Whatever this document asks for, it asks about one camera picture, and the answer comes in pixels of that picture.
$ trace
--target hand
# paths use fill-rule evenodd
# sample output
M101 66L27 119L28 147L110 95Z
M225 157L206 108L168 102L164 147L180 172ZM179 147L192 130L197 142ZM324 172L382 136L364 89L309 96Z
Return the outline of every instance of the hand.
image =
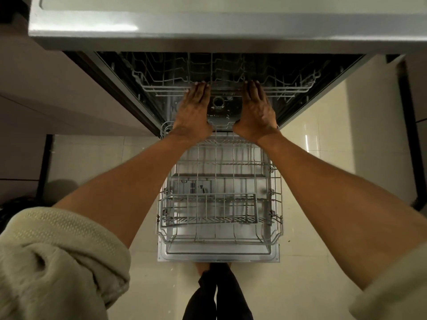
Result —
M242 88L242 116L233 126L239 136L254 142L266 135L280 133L276 114L259 82L244 82Z
M211 86L205 82L195 83L182 99L170 135L179 135L194 146L212 134L207 122L207 106L211 98Z

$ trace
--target tile floor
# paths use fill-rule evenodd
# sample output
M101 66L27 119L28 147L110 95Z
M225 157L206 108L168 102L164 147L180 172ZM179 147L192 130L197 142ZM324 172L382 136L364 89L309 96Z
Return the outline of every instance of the tile floor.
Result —
M366 63L313 104L282 133L313 155L398 195L415 199L415 185L394 64ZM46 196L67 192L139 153L154 137L56 136ZM280 263L234 264L255 319L352 319L360 290L339 269L285 187L285 235ZM109 310L111 320L182 319L198 288L195 267L158 263L155 208L131 246L130 290Z

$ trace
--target dishwasher rack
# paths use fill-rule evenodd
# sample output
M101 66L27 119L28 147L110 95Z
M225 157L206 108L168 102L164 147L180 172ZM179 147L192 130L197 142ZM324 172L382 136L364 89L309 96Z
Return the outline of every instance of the dishwasher rack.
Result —
M321 69L308 64L298 70L280 70L284 67L280 57L275 60L271 54L121 52L119 55L143 90L156 97L181 97L192 83L204 80L211 83L212 96L225 97L222 102L227 97L240 97L243 81L259 80L267 96L288 102L297 94L308 92L321 76Z
M172 129L162 128L162 137ZM216 126L169 173L157 207L164 243L273 245L283 234L281 177L253 143Z

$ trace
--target rolled-up sleeve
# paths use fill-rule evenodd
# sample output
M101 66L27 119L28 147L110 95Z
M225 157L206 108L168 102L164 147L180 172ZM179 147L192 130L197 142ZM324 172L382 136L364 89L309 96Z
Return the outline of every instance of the rolled-up sleeve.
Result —
M0 235L0 319L107 319L129 288L130 253L81 215L31 208Z
M381 274L350 312L357 320L427 319L427 244Z

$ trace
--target leg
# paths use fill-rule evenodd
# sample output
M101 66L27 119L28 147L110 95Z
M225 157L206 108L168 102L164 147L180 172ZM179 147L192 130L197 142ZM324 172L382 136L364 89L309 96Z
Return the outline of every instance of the leg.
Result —
M242 290L226 263L211 263L218 293L216 294L218 320L253 320Z
M200 288L193 294L185 308L183 320L215 320L214 301L216 283L212 271L206 270L199 280Z

